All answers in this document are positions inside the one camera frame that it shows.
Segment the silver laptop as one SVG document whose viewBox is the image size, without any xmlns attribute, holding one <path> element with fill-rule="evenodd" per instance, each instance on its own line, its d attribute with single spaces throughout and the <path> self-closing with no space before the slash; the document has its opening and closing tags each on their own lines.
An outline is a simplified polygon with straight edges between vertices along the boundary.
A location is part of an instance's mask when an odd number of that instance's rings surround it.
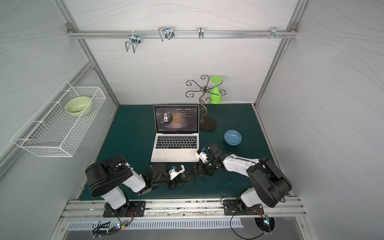
<svg viewBox="0 0 384 240">
<path fill-rule="evenodd" d="M 200 148 L 200 108 L 197 105 L 155 105 L 156 136 L 152 163 L 196 163 Z"/>
</svg>

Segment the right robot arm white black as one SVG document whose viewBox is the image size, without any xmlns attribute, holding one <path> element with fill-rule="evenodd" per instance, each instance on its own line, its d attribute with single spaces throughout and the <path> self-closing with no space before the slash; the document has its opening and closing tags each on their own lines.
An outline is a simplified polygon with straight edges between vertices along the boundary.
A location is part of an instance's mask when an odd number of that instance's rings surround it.
<svg viewBox="0 0 384 240">
<path fill-rule="evenodd" d="M 237 197 L 239 208 L 250 209 L 265 204 L 273 208 L 285 201 L 292 190 L 292 183 L 269 157 L 249 159 L 235 154 L 224 154 L 216 144 L 195 152 L 198 163 L 194 165 L 197 176 L 212 176 L 225 170 L 248 177 L 252 187 Z"/>
</svg>

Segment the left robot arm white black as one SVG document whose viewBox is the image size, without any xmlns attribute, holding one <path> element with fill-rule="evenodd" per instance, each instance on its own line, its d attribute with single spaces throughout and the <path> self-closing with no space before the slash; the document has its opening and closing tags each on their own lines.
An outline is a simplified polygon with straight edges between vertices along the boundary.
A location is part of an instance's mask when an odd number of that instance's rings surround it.
<svg viewBox="0 0 384 240">
<path fill-rule="evenodd" d="M 197 177 L 195 170 L 188 172 L 182 164 L 168 167 L 157 163 L 147 173 L 138 174 L 123 155 L 94 163 L 86 168 L 85 174 L 91 195 L 103 198 L 107 202 L 107 211 L 128 211 L 131 208 L 120 185 L 141 196 L 162 186 L 174 190 Z"/>
</svg>

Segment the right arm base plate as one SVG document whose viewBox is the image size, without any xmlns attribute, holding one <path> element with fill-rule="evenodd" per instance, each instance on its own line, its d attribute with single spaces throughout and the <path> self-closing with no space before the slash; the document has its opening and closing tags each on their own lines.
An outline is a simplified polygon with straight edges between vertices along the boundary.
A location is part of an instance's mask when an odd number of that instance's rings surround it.
<svg viewBox="0 0 384 240">
<path fill-rule="evenodd" d="M 240 215 L 240 216 L 261 216 L 264 215 L 264 208 L 261 204 L 247 207 L 240 200 L 222 200 L 224 207 L 224 214 L 226 216 Z"/>
</svg>

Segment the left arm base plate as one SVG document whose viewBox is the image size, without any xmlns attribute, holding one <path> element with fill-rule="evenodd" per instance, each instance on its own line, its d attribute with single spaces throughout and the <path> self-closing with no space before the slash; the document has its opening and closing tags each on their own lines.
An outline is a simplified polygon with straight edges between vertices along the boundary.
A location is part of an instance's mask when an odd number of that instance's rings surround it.
<svg viewBox="0 0 384 240">
<path fill-rule="evenodd" d="M 114 210 L 109 203 L 105 204 L 104 218 L 131 218 L 143 217 L 145 212 L 145 201 L 128 201 L 120 208 Z"/>
</svg>

